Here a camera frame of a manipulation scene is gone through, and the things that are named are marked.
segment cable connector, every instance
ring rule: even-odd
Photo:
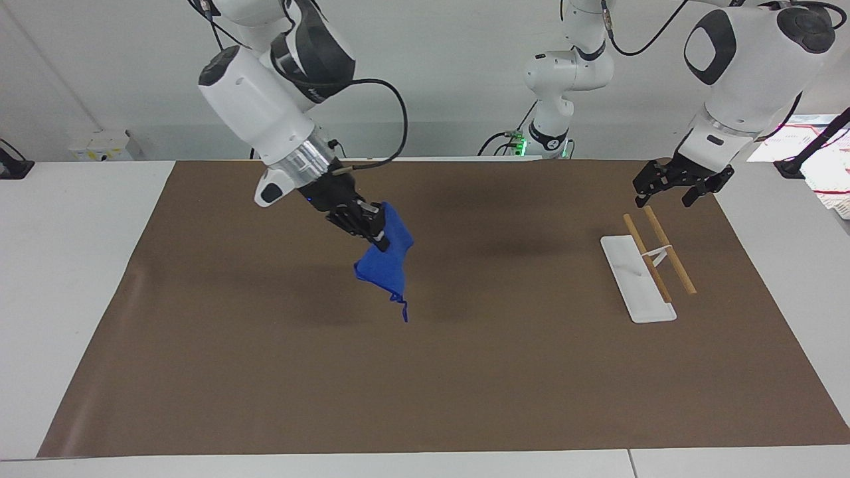
[[[605,30],[609,37],[614,36],[614,19],[611,17],[611,10],[608,8],[608,2],[602,0],[602,21],[605,23]]]
[[[212,12],[213,6],[209,3],[209,0],[201,0],[200,4],[201,4],[201,10],[204,11],[204,16],[207,17],[207,20],[209,20],[210,23],[213,23],[213,21],[215,20],[213,18],[213,12]]]
[[[354,166],[347,166],[345,168],[334,169],[331,171],[332,176],[342,176],[343,174],[353,173]]]

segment black stand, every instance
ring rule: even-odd
[[[3,149],[0,149],[0,163],[6,168],[0,173],[0,179],[23,179],[36,165],[32,161],[17,161]]]
[[[806,149],[801,151],[797,157],[790,161],[777,161],[774,162],[773,165],[779,170],[779,174],[782,174],[782,177],[785,179],[805,179],[806,176],[800,172],[800,168],[802,168],[803,163],[808,161],[808,158],[812,157],[814,153],[823,148],[826,142],[832,139],[832,137],[841,131],[842,128],[847,126],[848,123],[850,123],[850,108],[847,108],[842,114],[838,115],[838,117],[826,127],[824,132],[806,146]]]

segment white stand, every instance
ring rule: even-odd
[[[667,257],[668,248],[656,249],[646,255],[653,258],[657,267]],[[633,322],[645,324],[676,320],[673,304],[668,304],[661,297],[632,236],[603,237],[602,249]]]

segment white wall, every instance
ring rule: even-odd
[[[835,0],[850,9],[850,0]],[[208,25],[184,0],[0,0],[48,64],[106,128],[126,128],[151,159],[244,157],[247,149],[196,88],[216,53]],[[411,110],[406,156],[474,154],[490,134],[519,123],[534,97],[524,63],[563,48],[558,1],[320,0],[357,53],[360,77],[399,87]],[[624,48],[643,44],[677,2],[621,1],[615,11]],[[577,156],[666,156],[707,94],[682,60],[685,39],[710,9],[693,3],[648,53],[617,57],[605,90],[575,94]],[[39,77],[32,51],[0,41],[0,134],[35,159],[66,159],[75,127],[90,126]],[[838,112],[850,104],[850,28],[802,102],[801,113]],[[313,114],[351,156],[393,151],[400,114],[379,87],[351,88]]]

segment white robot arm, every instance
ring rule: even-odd
[[[690,187],[686,207],[720,191],[734,174],[732,160],[818,75],[835,40],[829,12],[815,3],[770,2],[707,14],[684,55],[711,95],[673,158],[664,165],[649,162],[635,178],[638,206],[677,186]]]
[[[525,84],[537,96],[534,118],[524,127],[526,154],[547,158],[564,154],[575,108],[565,95],[603,88],[614,77],[614,59],[606,49],[602,4],[598,0],[563,2],[564,35],[573,48],[538,54],[525,68]]]
[[[268,166],[256,202],[298,190],[352,236],[387,250],[383,208],[360,196],[351,174],[304,112],[351,84],[355,61],[315,0],[201,2],[239,26],[246,46],[227,48],[201,73],[204,98]]]

